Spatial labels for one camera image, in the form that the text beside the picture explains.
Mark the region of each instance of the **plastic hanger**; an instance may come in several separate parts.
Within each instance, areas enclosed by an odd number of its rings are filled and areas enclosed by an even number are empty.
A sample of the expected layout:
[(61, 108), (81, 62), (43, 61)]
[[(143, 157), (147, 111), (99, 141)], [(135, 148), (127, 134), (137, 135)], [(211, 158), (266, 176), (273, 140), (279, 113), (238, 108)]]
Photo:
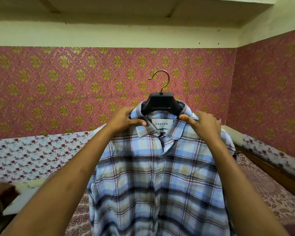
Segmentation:
[(160, 69), (156, 71), (149, 79), (153, 79), (154, 75), (160, 71), (167, 74), (168, 82), (165, 86), (161, 88), (161, 91), (159, 93), (151, 93), (147, 101), (142, 103), (141, 113), (143, 115), (147, 115), (151, 112), (164, 110), (178, 116), (183, 110), (183, 107), (174, 99), (172, 93), (163, 93), (163, 88), (165, 88), (169, 84), (169, 74), (167, 73), (167, 71)]

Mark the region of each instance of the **checkered shirt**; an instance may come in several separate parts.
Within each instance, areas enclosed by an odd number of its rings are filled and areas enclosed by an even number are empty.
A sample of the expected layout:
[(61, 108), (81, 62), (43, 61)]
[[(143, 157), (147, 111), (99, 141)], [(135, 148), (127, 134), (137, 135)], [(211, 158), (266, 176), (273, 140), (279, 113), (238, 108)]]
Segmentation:
[[(181, 114), (197, 116), (183, 102)], [(130, 114), (147, 126), (132, 126), (107, 145), (88, 185), (94, 236), (235, 235), (212, 154), (190, 125), (157, 111)], [(161, 134), (149, 119), (173, 119)], [(231, 155), (230, 136), (221, 139)]]

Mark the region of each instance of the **shirt label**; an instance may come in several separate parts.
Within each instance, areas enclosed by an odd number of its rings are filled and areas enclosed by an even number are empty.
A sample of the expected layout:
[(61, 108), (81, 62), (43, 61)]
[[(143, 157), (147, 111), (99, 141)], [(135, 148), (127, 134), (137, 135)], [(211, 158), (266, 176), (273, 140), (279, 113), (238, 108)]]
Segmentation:
[(173, 125), (173, 119), (161, 119), (161, 118), (152, 118), (151, 123), (153, 126), (161, 131), (167, 132), (169, 128)]

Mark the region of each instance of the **metal hook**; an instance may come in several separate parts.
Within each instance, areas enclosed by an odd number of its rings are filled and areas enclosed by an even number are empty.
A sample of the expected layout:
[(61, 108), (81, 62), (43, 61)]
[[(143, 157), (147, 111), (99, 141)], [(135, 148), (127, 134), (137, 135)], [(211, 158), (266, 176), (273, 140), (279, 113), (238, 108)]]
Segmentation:
[(155, 75), (157, 72), (160, 72), (160, 71), (165, 72), (165, 73), (167, 74), (167, 77), (168, 77), (168, 82), (166, 83), (166, 85), (163, 86), (163, 87), (161, 87), (161, 91), (160, 91), (160, 93), (163, 93), (163, 88), (165, 88), (165, 87), (169, 84), (169, 74), (167, 73), (167, 71), (166, 71), (166, 70), (163, 70), (163, 69), (160, 69), (160, 70), (158, 70), (158, 71), (155, 71), (155, 73), (153, 74), (153, 76), (152, 76), (151, 78), (149, 78), (149, 79), (153, 79), (154, 75)]

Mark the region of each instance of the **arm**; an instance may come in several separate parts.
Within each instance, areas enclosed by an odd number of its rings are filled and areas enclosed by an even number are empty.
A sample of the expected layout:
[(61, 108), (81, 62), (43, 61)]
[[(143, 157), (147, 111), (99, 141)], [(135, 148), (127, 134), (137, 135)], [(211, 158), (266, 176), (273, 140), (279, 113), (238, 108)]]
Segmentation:
[(181, 115), (180, 119), (204, 139), (213, 155), (238, 236), (288, 236), (220, 139), (220, 123), (211, 114), (200, 111), (195, 114), (199, 121), (187, 115)]
[(118, 108), (106, 126), (39, 189), (1, 236), (64, 235), (113, 135), (133, 124), (146, 125), (144, 120), (129, 119), (128, 114), (133, 109), (132, 106)]

